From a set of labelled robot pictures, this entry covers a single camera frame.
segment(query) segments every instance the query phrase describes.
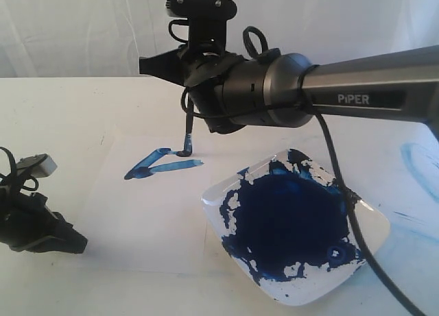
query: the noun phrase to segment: white backdrop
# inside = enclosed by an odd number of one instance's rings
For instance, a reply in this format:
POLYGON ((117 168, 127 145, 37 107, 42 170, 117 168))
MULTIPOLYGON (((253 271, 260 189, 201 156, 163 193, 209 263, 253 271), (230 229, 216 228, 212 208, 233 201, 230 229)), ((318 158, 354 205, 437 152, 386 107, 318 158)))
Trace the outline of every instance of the white backdrop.
MULTIPOLYGON (((234 1, 234 52, 247 25, 315 63, 439 43, 439 0, 234 1)), ((0 0, 0 77, 138 75, 139 55, 177 46, 168 21, 165 0, 0 0)))

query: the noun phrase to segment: plate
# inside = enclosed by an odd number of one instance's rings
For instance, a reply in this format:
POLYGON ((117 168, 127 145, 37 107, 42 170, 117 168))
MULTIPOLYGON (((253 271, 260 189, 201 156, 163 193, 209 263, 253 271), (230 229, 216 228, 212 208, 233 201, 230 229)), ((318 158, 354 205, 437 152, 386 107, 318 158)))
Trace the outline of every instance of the plate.
MULTIPOLYGON (((363 236, 375 253, 390 223, 354 192, 363 236)), ((295 149, 239 171, 202 196, 224 249, 282 304, 318 299, 366 263, 334 177, 295 149)))

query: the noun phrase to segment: tabletop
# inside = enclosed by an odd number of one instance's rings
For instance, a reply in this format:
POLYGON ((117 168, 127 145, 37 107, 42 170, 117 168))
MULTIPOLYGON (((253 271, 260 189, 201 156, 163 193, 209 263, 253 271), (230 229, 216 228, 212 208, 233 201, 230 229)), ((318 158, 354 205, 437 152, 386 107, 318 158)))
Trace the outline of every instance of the tabletop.
MULTIPOLYGON (((16 158, 48 153, 57 171, 40 181, 50 209, 75 223, 115 141, 154 136, 182 143, 182 89, 152 77, 0 80, 0 145, 16 158)), ((346 184, 391 223, 377 260, 428 315, 435 315, 439 270, 439 145, 421 124, 327 116, 346 184), (417 153, 418 163, 407 158, 417 153)), ((318 123, 298 129, 245 127, 210 134, 195 121, 193 144, 209 144, 209 184, 285 148, 332 172, 318 123)), ((7 162, 0 159, 4 173, 7 162)), ((202 212, 202 191, 191 198, 202 212)), ((194 221, 205 221, 196 218, 194 221)), ((324 297, 290 307, 266 296, 205 225, 202 262, 192 274, 70 267, 57 252, 15 253, 0 245, 4 315, 405 315, 369 266, 324 297)))

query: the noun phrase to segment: paint palette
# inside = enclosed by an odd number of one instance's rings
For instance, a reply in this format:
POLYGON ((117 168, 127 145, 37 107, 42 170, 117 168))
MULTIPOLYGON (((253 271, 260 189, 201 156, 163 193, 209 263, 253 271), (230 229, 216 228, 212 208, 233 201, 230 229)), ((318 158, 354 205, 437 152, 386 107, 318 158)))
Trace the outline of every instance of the paint palette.
MULTIPOLYGON (((204 211, 224 249, 275 300, 309 303, 366 263, 334 177, 295 149, 212 186, 204 211)), ((375 253, 389 221, 354 192, 363 236, 375 253)))

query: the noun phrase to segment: square plate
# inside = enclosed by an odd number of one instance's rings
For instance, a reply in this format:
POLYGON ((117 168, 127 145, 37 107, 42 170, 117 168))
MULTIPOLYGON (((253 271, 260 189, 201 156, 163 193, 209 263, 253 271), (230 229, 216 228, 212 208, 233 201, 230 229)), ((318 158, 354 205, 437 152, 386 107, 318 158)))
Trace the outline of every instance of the square plate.
MULTIPOLYGON (((364 260, 334 177, 295 149, 273 155, 209 188, 204 211, 224 249, 259 287, 290 306, 347 280, 364 260)), ((375 253, 390 232, 378 210, 352 193, 375 253)))

